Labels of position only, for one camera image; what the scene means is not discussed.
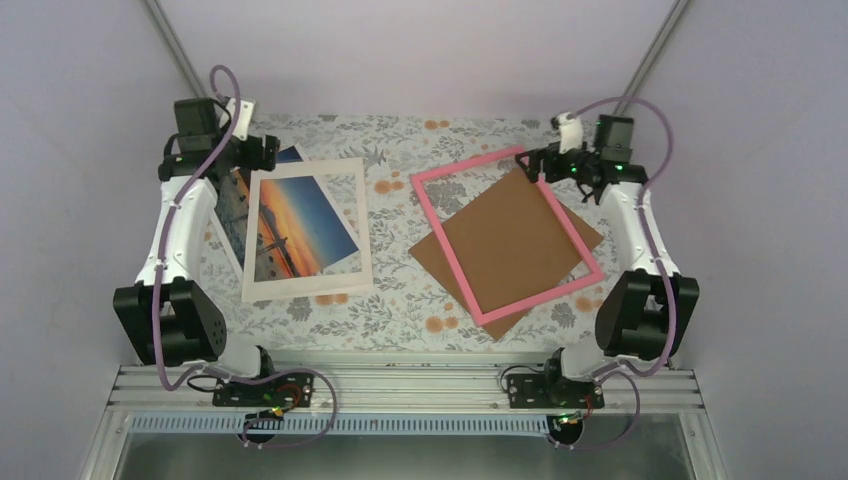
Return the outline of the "pink wooden picture frame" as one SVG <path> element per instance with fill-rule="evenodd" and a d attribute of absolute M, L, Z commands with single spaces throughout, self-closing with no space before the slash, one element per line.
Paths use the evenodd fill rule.
<path fill-rule="evenodd" d="M 497 321 L 503 317 L 514 315 L 518 312 L 525 312 L 541 304 L 556 300 L 589 286 L 593 286 L 604 279 L 604 272 L 602 271 L 602 268 L 592 255 L 591 249 L 587 247 L 586 243 L 581 238 L 577 228 L 574 226 L 562 205 L 557 200 L 555 194 L 551 191 L 547 184 L 543 182 L 535 183 L 530 185 L 532 190 L 535 192 L 535 196 L 542 199 L 547 210 L 556 218 L 556 224 L 568 238 L 568 243 L 574 247 L 580 259 L 586 264 L 588 273 L 571 282 L 552 287 L 546 291 L 540 291 L 534 295 L 527 295 L 512 303 L 504 304 L 497 309 L 485 311 L 480 307 L 480 304 L 475 297 L 473 286 L 469 282 L 466 272 L 463 270 L 463 263 L 457 256 L 455 245 L 451 243 L 449 235 L 445 232 L 444 224 L 440 222 L 440 219 L 438 218 L 438 215 L 427 196 L 424 183 L 451 174 L 460 173 L 471 168 L 494 163 L 501 159 L 522 159 L 527 155 L 528 153 L 520 146 L 510 147 L 500 151 L 491 152 L 483 156 L 469 158 L 467 160 L 447 164 L 428 171 L 415 173 L 410 176 L 410 184 L 419 198 L 425 217 L 432 228 L 433 234 L 443 251 L 444 258 L 449 265 L 451 273 L 462 293 L 462 297 L 466 302 L 467 311 L 471 315 L 475 324 L 480 327 Z"/>

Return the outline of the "brown cardboard backing board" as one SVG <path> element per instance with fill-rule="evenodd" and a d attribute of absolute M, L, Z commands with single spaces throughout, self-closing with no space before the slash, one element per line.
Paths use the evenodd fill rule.
<path fill-rule="evenodd" d="M 601 233 L 561 208 L 589 250 L 602 243 Z M 558 286 L 582 261 L 537 187 L 517 170 L 446 220 L 443 228 L 484 312 Z M 466 304 L 437 238 L 426 235 L 409 253 L 453 298 L 442 302 L 441 313 L 426 318 L 426 330 L 456 329 Z M 500 340 L 529 313 L 487 323 L 483 340 Z"/>

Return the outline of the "white photo mat board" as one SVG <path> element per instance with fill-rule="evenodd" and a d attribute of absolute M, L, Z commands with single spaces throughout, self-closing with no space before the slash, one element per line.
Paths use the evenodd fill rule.
<path fill-rule="evenodd" d="M 355 234 L 357 258 L 339 262 L 329 273 L 290 280 L 256 282 L 259 182 L 263 179 L 315 177 Z M 273 171 L 257 171 L 249 182 L 248 240 L 245 244 L 241 298 L 247 303 L 334 294 L 357 294 L 373 286 L 372 253 L 367 218 L 365 170 L 360 158 L 282 163 Z"/>

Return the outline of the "sunset photo print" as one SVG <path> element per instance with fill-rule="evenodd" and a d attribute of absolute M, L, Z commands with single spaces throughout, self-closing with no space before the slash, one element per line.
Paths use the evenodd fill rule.
<path fill-rule="evenodd" d="M 359 253 L 315 177 L 261 180 L 256 233 L 256 282 L 322 275 Z"/>

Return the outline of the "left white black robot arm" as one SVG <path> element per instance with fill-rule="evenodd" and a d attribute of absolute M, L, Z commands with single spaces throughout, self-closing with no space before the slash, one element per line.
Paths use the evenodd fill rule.
<path fill-rule="evenodd" d="M 280 146 L 248 133 L 252 100 L 200 98 L 174 104 L 177 132 L 158 167 L 160 213 L 145 263 L 133 284 L 115 290 L 113 308 L 139 360 L 157 368 L 173 391 L 193 375 L 239 380 L 255 405 L 278 391 L 267 351 L 228 336 L 223 313 L 198 277 L 203 239 L 232 172 L 270 171 Z"/>

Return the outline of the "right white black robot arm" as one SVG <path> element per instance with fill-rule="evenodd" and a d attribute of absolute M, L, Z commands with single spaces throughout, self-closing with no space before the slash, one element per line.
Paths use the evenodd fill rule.
<path fill-rule="evenodd" d="M 544 399 L 565 407 L 578 397 L 579 381 L 614 371 L 656 374 L 679 348 L 700 290 L 696 279 L 681 274 L 658 231 L 652 179 L 631 161 L 633 120 L 599 116 L 591 143 L 577 114 L 561 113 L 551 123 L 558 141 L 515 161 L 531 182 L 574 181 L 584 202 L 609 222 L 621 267 L 596 313 L 593 340 L 559 350 L 541 382 Z"/>

